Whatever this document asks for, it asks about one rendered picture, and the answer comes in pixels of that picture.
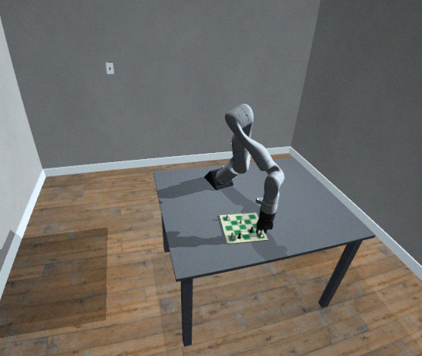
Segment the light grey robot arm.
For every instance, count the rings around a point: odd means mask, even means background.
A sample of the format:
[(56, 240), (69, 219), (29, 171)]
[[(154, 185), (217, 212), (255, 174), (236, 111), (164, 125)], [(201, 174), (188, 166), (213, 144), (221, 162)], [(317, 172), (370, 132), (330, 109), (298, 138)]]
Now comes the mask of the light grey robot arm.
[(267, 149), (250, 139), (253, 124), (251, 108), (247, 104), (238, 105), (225, 114), (225, 120), (234, 133), (232, 137), (233, 157), (226, 166), (217, 171), (216, 181), (224, 185), (238, 174), (247, 172), (250, 153), (258, 168), (268, 174), (264, 182), (263, 202), (267, 205), (276, 205), (280, 195), (279, 188), (284, 181), (284, 174), (273, 162)]

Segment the green and cream chessboard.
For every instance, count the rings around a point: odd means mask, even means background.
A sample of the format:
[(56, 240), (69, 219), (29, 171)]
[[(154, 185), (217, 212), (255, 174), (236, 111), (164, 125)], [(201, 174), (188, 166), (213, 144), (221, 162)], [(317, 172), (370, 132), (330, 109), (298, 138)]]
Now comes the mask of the green and cream chessboard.
[[(261, 238), (255, 232), (256, 223), (258, 222), (258, 215), (256, 213), (228, 215), (229, 220), (226, 220), (226, 215), (220, 215), (227, 244), (268, 241), (264, 231), (262, 232), (263, 237)], [(239, 223), (241, 218), (242, 224)], [(253, 233), (250, 233), (251, 227), (253, 227)], [(233, 240), (230, 239), (231, 233), (233, 233)], [(239, 233), (241, 233), (241, 239), (238, 239)]]

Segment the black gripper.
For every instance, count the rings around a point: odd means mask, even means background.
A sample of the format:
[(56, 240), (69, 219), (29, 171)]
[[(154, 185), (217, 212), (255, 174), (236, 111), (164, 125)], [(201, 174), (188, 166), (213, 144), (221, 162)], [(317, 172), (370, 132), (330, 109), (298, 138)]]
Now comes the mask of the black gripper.
[[(274, 218), (277, 212), (276, 205), (267, 205), (263, 202), (263, 198), (256, 198), (255, 201), (257, 204), (260, 204), (260, 214), (256, 227), (256, 234), (258, 235), (259, 230), (263, 230), (267, 234), (267, 230), (272, 230), (274, 226)], [(265, 221), (265, 222), (264, 222)]]

